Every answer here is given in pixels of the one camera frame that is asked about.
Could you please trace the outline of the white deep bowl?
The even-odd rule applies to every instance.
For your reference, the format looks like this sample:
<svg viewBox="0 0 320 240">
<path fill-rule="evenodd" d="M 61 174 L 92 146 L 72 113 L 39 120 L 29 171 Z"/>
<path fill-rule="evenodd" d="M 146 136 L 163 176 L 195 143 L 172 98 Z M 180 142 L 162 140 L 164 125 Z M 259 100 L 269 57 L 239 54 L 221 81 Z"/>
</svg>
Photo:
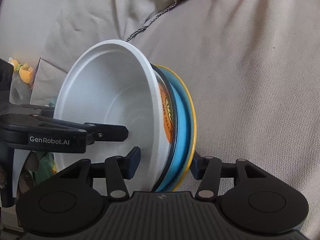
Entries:
<svg viewBox="0 0 320 240">
<path fill-rule="evenodd" d="M 121 40 L 100 42 L 84 52 L 68 72 L 57 97 L 54 118 L 76 123 L 123 125 L 123 142 L 95 142 L 84 154 L 56 153 L 58 171 L 87 158 L 102 163 L 140 148 L 139 166 L 126 181 L 129 192 L 152 191 L 169 155 L 169 133 L 159 83 L 144 54 Z"/>
</svg>

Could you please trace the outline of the yellow duck plush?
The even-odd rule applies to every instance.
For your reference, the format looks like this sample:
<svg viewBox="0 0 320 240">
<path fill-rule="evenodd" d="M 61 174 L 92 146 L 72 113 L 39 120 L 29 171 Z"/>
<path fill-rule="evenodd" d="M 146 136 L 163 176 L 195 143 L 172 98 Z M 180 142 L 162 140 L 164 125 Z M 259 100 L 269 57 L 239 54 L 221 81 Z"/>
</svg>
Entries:
<svg viewBox="0 0 320 240">
<path fill-rule="evenodd" d="M 30 85 L 33 80 L 34 68 L 29 64 L 20 64 L 16 59 L 9 58 L 8 63 L 14 68 L 14 72 L 19 74 L 20 79 Z"/>
</svg>

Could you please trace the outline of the book on sofa back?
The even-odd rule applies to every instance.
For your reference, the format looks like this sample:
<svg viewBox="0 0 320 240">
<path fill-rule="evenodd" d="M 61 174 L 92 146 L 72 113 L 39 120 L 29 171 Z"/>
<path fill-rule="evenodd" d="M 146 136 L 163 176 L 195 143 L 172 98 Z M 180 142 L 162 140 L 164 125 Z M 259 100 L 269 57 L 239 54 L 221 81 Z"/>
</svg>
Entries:
<svg viewBox="0 0 320 240">
<path fill-rule="evenodd" d="M 35 79 L 36 79 L 36 74 L 37 74 L 37 71 L 39 70 L 40 62 L 41 62 L 41 58 L 39 58 L 39 61 L 38 61 L 37 65 L 34 67 L 33 77 L 32 77 L 31 83 L 30 83 L 30 88 L 31 88 L 31 90 L 33 90 L 33 87 L 34 87 L 34 83 L 35 83 Z"/>
</svg>

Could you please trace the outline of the beige sofa cover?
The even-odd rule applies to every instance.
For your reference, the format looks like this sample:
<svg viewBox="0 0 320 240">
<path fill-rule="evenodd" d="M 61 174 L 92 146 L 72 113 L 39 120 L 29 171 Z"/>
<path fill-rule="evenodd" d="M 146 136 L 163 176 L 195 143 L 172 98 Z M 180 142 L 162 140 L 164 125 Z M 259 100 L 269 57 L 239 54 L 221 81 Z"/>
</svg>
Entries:
<svg viewBox="0 0 320 240">
<path fill-rule="evenodd" d="M 1 0 L 1 58 L 37 67 L 35 105 L 109 39 L 176 72 L 197 152 L 245 158 L 298 189 L 302 231 L 319 239 L 319 0 Z"/>
</svg>

